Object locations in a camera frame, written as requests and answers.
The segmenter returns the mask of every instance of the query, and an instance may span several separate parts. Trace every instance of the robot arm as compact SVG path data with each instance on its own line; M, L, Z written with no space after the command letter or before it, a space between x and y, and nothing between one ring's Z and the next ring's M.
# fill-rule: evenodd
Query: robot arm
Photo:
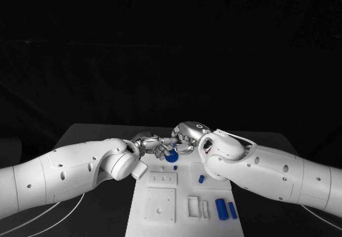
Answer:
M212 132L201 123L179 124L173 136L191 136L191 130L195 142L185 150L198 148L205 170L215 179L230 179L266 198L307 205L342 217L341 169L253 142L243 146L232 134L219 129Z
M0 169L0 219L35 206L65 201L95 189L108 179L147 171L140 160L146 152L167 154L167 143L147 135L137 141L117 138L61 147L29 162Z

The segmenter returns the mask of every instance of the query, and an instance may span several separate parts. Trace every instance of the blue cylinder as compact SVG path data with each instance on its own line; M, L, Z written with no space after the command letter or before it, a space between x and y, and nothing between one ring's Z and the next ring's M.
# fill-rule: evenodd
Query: blue cylinder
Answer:
M217 209L218 209L218 214L219 214L219 219L221 220L228 220L230 216L228 216L228 212L227 212L227 204L225 204L225 200L217 199L215 200L215 204L217 204Z
M205 176L201 175L201 176L199 176L199 180L198 180L198 182L199 182L199 183L204 183L204 180L205 180Z
M237 213L235 213L234 204L232 204L232 202L230 202L228 204L230 204L231 216L232 216L234 219L237 219Z
M167 160L169 162L175 162L175 161L178 160L178 153L176 153L175 150L170 150L169 153L170 153L170 155L166 156L166 160Z

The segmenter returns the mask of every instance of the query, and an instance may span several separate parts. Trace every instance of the table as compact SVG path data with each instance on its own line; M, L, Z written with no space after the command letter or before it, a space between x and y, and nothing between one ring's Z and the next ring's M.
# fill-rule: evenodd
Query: table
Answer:
M74 124L65 132L55 148L85 141L105 140L107 138L130 139L142 131L150 131L162 137L169 137L172 129L173 128L143 126ZM248 131L227 132L245 137L258 145L296 154L296 150L287 138L279 133ZM38 236L123 237L130 215L134 184L136 180L131 176L121 181L105 181L95 190L85 194L82 202L69 217ZM289 237L303 234L312 237L341 237L341 231L319 220L300 205L270 200L248 190L241 189L234 183L231 183L231 186L245 237ZM46 229L69 213L79 198L81 196L64 201L43 217L4 235L4 237L23 237ZM51 206L52 205L35 207L2 219L0 232L30 220Z

